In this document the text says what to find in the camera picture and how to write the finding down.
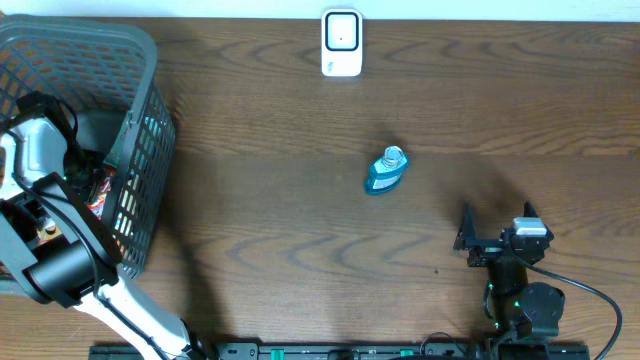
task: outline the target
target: black cylinder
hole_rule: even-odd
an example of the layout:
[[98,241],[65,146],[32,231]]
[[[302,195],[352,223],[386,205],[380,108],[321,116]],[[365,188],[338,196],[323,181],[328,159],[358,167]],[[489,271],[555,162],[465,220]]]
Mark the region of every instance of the black cylinder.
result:
[[93,280],[91,258],[80,241],[48,255],[29,269],[31,279],[42,292],[51,294],[73,289]]
[[493,313],[500,329],[506,330],[510,327],[512,302],[529,284],[527,268],[510,257],[502,257],[490,262],[487,269],[492,285]]

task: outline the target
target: blue bottle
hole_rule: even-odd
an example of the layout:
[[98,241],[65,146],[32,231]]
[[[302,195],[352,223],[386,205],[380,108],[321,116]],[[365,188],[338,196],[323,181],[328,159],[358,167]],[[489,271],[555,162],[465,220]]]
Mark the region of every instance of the blue bottle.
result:
[[400,181],[402,173],[409,167],[409,159],[397,146],[390,146],[384,155],[369,167],[369,178],[364,183],[364,191],[369,195],[378,195],[393,190]]

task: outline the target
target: wooden table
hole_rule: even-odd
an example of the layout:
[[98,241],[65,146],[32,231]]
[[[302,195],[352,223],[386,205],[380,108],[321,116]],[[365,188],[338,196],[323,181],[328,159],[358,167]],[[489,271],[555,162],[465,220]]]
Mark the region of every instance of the wooden table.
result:
[[[490,331],[486,270],[452,250],[464,200],[497,236],[531,199],[556,239],[540,266],[625,315],[640,357],[640,25],[365,23],[353,79],[320,72],[319,21],[112,19],[149,32],[180,125],[138,283],[212,340],[419,341]],[[369,197],[387,145],[412,165]],[[565,291],[561,340],[595,356],[614,313]],[[58,306],[0,298],[0,358],[121,343]]]

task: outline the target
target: wall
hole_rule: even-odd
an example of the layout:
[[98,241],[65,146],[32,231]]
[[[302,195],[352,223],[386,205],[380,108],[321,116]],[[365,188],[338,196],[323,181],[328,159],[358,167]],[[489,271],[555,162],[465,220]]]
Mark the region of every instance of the wall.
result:
[[640,0],[2,0],[6,14],[319,18],[335,5],[368,19],[640,21]]

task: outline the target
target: gray plastic basket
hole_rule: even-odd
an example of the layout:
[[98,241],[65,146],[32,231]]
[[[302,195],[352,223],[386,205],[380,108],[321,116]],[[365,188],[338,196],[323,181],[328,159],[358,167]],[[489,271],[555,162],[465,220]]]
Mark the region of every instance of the gray plastic basket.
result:
[[156,64],[153,40],[135,27],[25,15],[0,20],[0,121],[35,90],[76,112],[126,114],[102,221],[132,278],[144,269],[175,149],[175,128],[153,81]]

